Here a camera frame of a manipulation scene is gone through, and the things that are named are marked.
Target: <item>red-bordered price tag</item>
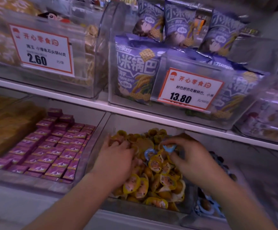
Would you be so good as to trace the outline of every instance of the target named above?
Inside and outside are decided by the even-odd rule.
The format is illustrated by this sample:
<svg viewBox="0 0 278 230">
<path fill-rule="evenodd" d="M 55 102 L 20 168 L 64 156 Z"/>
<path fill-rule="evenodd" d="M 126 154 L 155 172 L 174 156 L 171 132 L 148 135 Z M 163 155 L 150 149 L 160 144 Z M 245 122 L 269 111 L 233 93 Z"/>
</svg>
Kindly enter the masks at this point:
<svg viewBox="0 0 278 230">
<path fill-rule="evenodd" d="M 223 85 L 223 81 L 170 68 L 158 101 L 189 109 L 207 110 Z"/>
<path fill-rule="evenodd" d="M 15 24 L 9 27 L 23 67 L 74 77 L 68 37 Z"/>
</svg>

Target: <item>display shelf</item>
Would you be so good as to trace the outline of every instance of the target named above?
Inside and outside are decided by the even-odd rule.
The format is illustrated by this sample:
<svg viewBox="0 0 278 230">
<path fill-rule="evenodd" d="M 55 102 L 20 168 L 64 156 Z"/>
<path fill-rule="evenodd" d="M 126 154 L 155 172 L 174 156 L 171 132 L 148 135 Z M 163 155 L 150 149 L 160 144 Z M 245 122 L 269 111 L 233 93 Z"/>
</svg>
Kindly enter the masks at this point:
<svg viewBox="0 0 278 230">
<path fill-rule="evenodd" d="M 106 92 L 101 92 L 97 99 L 91 100 L 80 96 L 74 96 L 71 94 L 52 91 L 49 89 L 40 88 L 31 85 L 25 85 L 25 84 L 21 84 L 14 81 L 9 81 L 7 79 L 1 79 L 1 78 L 0 78 L 0 86 L 4 88 L 13 89 L 13 90 L 18 90 L 21 92 L 27 92 L 31 94 L 45 96 L 56 100 L 61 100 L 61 101 L 78 104 L 90 108 L 121 114 L 124 116 L 130 116 L 137 119 L 160 123 L 172 127 L 177 127 L 189 131 L 194 131 L 206 135 L 211 135 L 219 138 L 224 138 L 232 141 L 242 142 L 242 143 L 269 148 L 278 151 L 278 143 L 272 143 L 272 142 L 267 142 L 259 139 L 244 137 L 239 135 L 236 132 L 233 132 L 232 130 L 223 131 L 216 128 L 202 126 L 199 124 L 194 124 L 194 123 L 190 124 L 189 122 L 186 121 L 176 120 L 173 118 L 164 117 L 157 114 L 151 114 L 149 112 L 144 112 L 132 108 L 126 108 L 118 105 L 109 104 L 107 101 L 108 93 Z"/>
</svg>

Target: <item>white shelf edge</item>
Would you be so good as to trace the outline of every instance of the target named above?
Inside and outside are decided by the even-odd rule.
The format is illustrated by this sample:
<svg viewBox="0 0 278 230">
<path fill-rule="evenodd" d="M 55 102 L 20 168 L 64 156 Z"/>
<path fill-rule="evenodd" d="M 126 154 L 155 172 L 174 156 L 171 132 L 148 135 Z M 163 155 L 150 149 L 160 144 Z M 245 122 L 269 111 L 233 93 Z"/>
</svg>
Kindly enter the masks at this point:
<svg viewBox="0 0 278 230">
<path fill-rule="evenodd" d="M 126 107 L 121 107 L 121 106 L 116 106 L 108 103 L 108 94 L 106 92 L 101 92 L 99 95 L 99 98 L 97 100 L 91 100 L 88 98 L 83 98 L 79 96 L 74 96 L 70 94 L 66 94 L 63 92 L 57 92 L 54 90 L 50 89 L 45 89 L 45 88 L 39 88 L 39 87 L 34 87 L 32 85 L 27 85 L 27 84 L 21 84 L 18 82 L 14 81 L 8 81 L 5 79 L 0 78 L 0 86 L 4 88 L 9 88 L 13 90 L 18 90 L 22 92 L 27 92 L 35 95 L 40 95 L 40 96 L 45 96 L 48 98 L 53 98 L 69 103 L 74 103 L 90 108 L 95 108 L 98 110 L 103 110 L 103 111 L 108 111 L 108 112 L 113 112 L 116 114 L 124 115 L 124 116 L 129 116 L 137 119 L 142 119 L 150 122 L 156 122 L 160 123 L 163 125 L 168 125 L 172 127 L 178 127 L 181 129 L 185 129 L 188 131 L 194 131 L 206 135 L 212 135 L 215 137 L 220 137 L 224 139 L 229 139 L 233 141 L 238 141 L 241 143 L 247 143 L 259 147 L 264 147 L 264 148 L 269 148 L 272 150 L 277 150 L 278 151 L 278 144 L 276 143 L 268 143 L 265 141 L 260 141 L 258 139 L 251 139 L 247 138 L 241 135 L 238 135 L 234 133 L 233 131 L 221 131 L 221 130 L 215 130 L 215 129 L 210 129 L 206 128 L 204 126 L 199 126 L 199 125 L 192 125 L 189 122 L 185 122 L 182 120 L 176 120 L 173 118 L 169 117 L 164 117 L 161 115 L 156 115 L 144 111 L 139 111 L 131 108 L 126 108 Z"/>
</svg>

